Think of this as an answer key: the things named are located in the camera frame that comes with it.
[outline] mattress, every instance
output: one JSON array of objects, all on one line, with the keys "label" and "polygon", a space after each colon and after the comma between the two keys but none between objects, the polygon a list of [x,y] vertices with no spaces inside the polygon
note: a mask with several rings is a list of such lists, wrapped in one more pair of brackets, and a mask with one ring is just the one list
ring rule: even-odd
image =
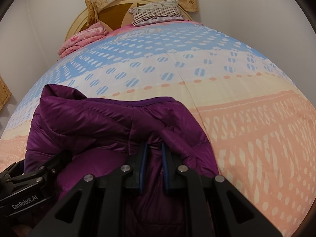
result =
[{"label": "mattress", "polygon": [[284,236],[315,200],[316,110],[268,58],[196,22],[118,30],[59,60],[31,88],[0,141],[0,170],[24,158],[46,84],[88,97],[182,102],[209,138],[219,171]]}]

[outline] folded pink quilt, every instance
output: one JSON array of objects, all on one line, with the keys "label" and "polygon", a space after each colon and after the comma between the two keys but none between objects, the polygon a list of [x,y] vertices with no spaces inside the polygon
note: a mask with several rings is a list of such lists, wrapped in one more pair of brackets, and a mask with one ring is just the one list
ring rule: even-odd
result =
[{"label": "folded pink quilt", "polygon": [[84,47],[85,45],[88,45],[92,42],[95,42],[105,37],[108,33],[109,31],[100,22],[98,22],[89,27],[88,29],[75,34],[66,42],[64,42],[58,51],[58,55],[60,55],[61,58],[63,58],[64,56],[74,52],[75,50],[78,50],[79,48]]}]

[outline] pillow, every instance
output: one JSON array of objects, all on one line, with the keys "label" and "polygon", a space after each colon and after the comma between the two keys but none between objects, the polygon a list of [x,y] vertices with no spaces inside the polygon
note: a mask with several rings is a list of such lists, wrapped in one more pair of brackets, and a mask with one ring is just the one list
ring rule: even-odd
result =
[{"label": "pillow", "polygon": [[134,26],[144,26],[165,21],[184,20],[178,6],[140,10],[133,15]]},{"label": "pillow", "polygon": [[135,14],[138,11],[143,11],[143,10],[153,10],[156,8],[163,8],[163,7],[176,7],[178,6],[178,1],[177,0],[165,0],[161,2],[152,2],[148,3],[142,6],[138,6],[132,9],[129,9],[128,11],[130,13]]}]

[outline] purple jacket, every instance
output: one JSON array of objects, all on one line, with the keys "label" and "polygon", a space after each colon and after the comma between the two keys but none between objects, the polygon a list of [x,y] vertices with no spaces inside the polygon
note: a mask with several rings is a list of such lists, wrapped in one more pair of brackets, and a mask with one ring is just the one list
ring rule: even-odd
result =
[{"label": "purple jacket", "polygon": [[185,235],[183,201],[164,194],[161,143],[201,175],[213,177],[218,169],[205,133],[173,98],[116,101],[47,85],[31,122],[24,172],[63,150],[70,151],[73,161],[56,181],[61,198],[86,174],[103,176],[125,164],[141,141],[148,142],[151,156],[144,194],[127,202],[126,236]]}]

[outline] silver bolt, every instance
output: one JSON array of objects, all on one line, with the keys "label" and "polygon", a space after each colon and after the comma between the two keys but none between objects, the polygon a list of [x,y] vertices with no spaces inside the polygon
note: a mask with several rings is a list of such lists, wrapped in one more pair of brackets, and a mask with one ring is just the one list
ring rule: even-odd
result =
[{"label": "silver bolt", "polygon": [[91,181],[93,180],[93,178],[94,178],[93,175],[88,174],[88,175],[85,175],[83,179],[84,179],[86,182],[91,182]]},{"label": "silver bolt", "polygon": [[185,165],[180,165],[180,166],[178,166],[178,170],[183,173],[183,172],[188,171],[189,169]]},{"label": "silver bolt", "polygon": [[40,183],[42,180],[43,180],[43,178],[42,178],[42,177],[39,177],[39,178],[36,179],[36,182],[37,182],[37,183]]},{"label": "silver bolt", "polygon": [[123,165],[121,166],[121,170],[123,172],[128,172],[129,170],[131,170],[131,167],[129,165]]},{"label": "silver bolt", "polygon": [[221,175],[217,175],[215,177],[215,181],[218,182],[218,183],[222,183],[222,182],[225,181],[225,178],[223,176],[221,176]]}]

